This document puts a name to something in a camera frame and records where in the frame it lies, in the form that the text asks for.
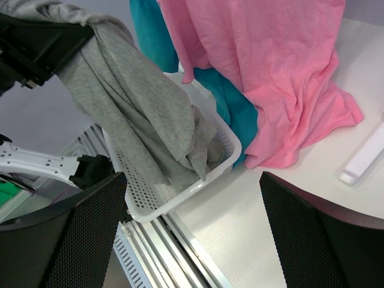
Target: pink cloth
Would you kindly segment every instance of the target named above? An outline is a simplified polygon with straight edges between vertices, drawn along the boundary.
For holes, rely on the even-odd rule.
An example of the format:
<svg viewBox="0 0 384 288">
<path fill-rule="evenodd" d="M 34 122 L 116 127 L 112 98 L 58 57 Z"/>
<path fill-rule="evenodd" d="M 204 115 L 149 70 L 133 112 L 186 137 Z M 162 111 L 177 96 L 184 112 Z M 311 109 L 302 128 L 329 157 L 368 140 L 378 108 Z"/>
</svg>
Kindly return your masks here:
<svg viewBox="0 0 384 288">
<path fill-rule="evenodd" d="M 158 2 L 184 83 L 193 67 L 215 67 L 258 109 L 248 168 L 292 165 L 301 148 L 362 121 L 352 96 L 330 81 L 345 0 Z"/>
</svg>

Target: table surface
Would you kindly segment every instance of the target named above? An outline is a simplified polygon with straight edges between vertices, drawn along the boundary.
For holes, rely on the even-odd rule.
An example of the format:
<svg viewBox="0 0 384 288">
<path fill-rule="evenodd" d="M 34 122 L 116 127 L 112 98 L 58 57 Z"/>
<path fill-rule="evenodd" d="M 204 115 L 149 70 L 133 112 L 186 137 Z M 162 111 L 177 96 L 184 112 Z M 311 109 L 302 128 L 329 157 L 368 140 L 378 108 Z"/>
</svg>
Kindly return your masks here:
<svg viewBox="0 0 384 288">
<path fill-rule="evenodd" d="M 340 66 L 334 80 L 355 97 L 365 119 L 303 149 L 294 166 L 269 169 L 301 189 L 380 218 L 384 218 L 384 161 L 377 161 L 352 187 L 338 174 L 384 112 L 383 47 L 384 27 L 343 20 L 337 41 Z M 234 287 L 286 286 L 259 187 L 264 170 L 237 167 L 177 209 Z"/>
</svg>

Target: plastic basket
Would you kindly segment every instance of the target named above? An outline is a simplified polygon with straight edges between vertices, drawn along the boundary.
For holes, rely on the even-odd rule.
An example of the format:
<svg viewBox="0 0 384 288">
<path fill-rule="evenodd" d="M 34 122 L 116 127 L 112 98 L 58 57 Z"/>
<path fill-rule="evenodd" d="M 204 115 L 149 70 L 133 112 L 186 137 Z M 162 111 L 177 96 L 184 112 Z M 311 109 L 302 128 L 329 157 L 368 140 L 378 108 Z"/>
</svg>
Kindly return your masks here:
<svg viewBox="0 0 384 288">
<path fill-rule="evenodd" d="M 209 183 L 219 176 L 232 170 L 233 163 L 241 153 L 241 143 L 228 125 L 220 118 L 216 111 L 208 108 L 204 97 L 192 85 L 180 85 L 190 97 L 191 103 L 196 105 L 203 116 L 212 125 L 218 128 L 216 138 L 225 147 L 224 161 L 209 172 L 206 181 L 197 181 L 186 190 L 178 193 L 172 186 L 152 185 L 133 167 L 129 159 L 116 148 L 109 135 L 104 131 L 106 145 L 111 161 L 116 172 L 124 172 L 127 180 L 127 193 L 125 200 L 130 214 L 138 222 L 148 222 L 162 214 L 175 209 L 180 203 L 205 188 Z"/>
</svg>

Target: turquoise towel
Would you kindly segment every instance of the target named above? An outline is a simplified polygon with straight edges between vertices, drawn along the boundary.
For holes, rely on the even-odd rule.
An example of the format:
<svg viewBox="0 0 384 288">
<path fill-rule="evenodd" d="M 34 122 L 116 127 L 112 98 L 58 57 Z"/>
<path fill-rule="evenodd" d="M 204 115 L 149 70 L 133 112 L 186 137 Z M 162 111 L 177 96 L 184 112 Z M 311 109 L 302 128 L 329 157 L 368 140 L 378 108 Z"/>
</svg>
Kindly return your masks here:
<svg viewBox="0 0 384 288">
<path fill-rule="evenodd" d="M 130 0 L 131 14 L 142 53 L 163 72 L 175 73 L 179 59 L 156 0 Z M 257 133 L 255 107 L 216 69 L 195 68 L 194 76 L 216 99 L 217 113 L 239 138 L 242 153 L 234 166 L 245 160 L 245 149 Z"/>
<path fill-rule="evenodd" d="M 156 0 L 130 0 L 141 52 L 163 72 L 179 71 L 179 58 Z"/>
</svg>

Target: white plastic strip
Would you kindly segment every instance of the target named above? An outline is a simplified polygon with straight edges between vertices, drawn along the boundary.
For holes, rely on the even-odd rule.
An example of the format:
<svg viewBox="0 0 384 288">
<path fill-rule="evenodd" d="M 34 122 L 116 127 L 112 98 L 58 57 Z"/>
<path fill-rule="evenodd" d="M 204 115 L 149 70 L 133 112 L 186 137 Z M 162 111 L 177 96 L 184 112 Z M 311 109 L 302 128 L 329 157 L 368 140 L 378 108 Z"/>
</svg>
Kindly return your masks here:
<svg viewBox="0 0 384 288">
<path fill-rule="evenodd" d="M 384 123 L 382 122 L 381 126 L 343 169 L 339 178 L 350 185 L 356 184 L 383 150 Z"/>
</svg>

